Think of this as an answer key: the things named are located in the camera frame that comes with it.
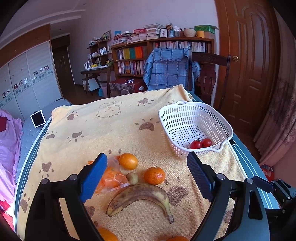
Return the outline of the blue plaid covered chair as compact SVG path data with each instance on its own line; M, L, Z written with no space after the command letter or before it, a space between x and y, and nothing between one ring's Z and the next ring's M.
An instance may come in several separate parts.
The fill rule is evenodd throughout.
M144 65L143 80L147 90L171 88L182 84L186 90L194 89L201 66L191 60L191 50L153 49Z

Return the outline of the spotted ripe banana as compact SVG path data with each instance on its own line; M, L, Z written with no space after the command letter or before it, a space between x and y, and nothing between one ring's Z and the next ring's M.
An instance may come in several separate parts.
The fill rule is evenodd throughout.
M137 184L127 187L119 192L109 203L106 210L107 216L114 216L134 202L146 200L157 204L164 211L170 224L174 222L174 216L170 210L170 200L167 192L161 187L151 184Z

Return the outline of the red cherry tomato left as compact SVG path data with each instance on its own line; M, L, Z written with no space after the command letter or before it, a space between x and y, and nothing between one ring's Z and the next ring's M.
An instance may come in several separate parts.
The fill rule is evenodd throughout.
M194 140L190 144L190 149L201 149L202 148L202 143L200 140Z

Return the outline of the bag of orange fruit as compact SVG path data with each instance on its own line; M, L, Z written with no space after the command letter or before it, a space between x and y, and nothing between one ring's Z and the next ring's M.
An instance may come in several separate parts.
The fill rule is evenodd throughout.
M107 168L94 192L96 195L119 190L130 185L126 176L121 173L117 158L118 156L108 158Z

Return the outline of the red patterned box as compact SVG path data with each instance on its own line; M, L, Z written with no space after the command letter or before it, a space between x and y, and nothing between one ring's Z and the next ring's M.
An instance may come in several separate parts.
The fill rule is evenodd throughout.
M147 85L142 78L119 78L109 83L112 97L147 91Z

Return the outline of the white wardrobe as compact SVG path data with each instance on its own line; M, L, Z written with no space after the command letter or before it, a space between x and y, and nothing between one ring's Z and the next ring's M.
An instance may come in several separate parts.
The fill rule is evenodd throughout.
M1 67L0 95L1 109L23 121L62 98L49 41L19 54Z

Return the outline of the small green kiwi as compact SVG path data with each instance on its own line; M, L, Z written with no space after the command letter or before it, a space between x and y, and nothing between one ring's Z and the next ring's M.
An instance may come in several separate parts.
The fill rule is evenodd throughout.
M129 181L130 185L138 184L138 175L136 173L130 172L126 175L126 178Z

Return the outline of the small wooden shelf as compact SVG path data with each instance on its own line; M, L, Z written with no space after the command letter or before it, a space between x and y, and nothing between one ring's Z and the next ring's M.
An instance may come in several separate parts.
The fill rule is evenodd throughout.
M100 66L106 65L111 57L111 44L110 40L95 40L90 41L89 47L90 51L88 59L91 60L92 64L97 64Z

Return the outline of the small mandarin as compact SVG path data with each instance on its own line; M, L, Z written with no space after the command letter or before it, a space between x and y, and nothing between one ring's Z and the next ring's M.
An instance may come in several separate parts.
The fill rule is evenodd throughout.
M98 227L97 230L104 241L119 241L118 237L110 230L103 227Z

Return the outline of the red cherry tomato right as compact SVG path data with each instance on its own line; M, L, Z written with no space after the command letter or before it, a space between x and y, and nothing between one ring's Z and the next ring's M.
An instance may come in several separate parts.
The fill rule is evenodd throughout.
M201 144L203 148L207 148L212 146L212 140L210 138L204 138L203 140L201 140Z

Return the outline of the beige bowl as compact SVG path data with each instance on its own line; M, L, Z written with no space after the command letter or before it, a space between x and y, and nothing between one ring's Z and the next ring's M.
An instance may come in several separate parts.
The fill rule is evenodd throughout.
M184 33L185 37L193 38L196 36L196 31L194 29L190 29L190 28L185 28L183 33Z

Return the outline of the pink bedding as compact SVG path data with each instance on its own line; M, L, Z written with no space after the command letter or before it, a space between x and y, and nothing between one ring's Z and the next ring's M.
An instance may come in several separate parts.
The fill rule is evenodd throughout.
M1 211L13 225L16 171L21 153L22 120L1 109Z

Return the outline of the mandarin with stem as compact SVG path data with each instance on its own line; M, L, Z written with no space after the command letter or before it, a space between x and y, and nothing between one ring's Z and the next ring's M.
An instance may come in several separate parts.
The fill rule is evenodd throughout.
M158 167L150 167L144 173L144 180L146 183L151 185L159 185L165 181L165 171Z

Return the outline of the smooth orange fruit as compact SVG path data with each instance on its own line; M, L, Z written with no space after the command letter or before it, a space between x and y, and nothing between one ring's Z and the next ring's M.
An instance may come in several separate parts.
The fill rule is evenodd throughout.
M120 155L118 162L122 168L126 170L134 170L138 165L137 157L131 153L123 153Z

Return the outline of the large mandarin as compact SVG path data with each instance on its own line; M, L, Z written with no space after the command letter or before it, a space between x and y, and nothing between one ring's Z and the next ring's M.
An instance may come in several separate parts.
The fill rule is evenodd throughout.
M166 241L189 241L189 240L184 236L177 235L167 239Z

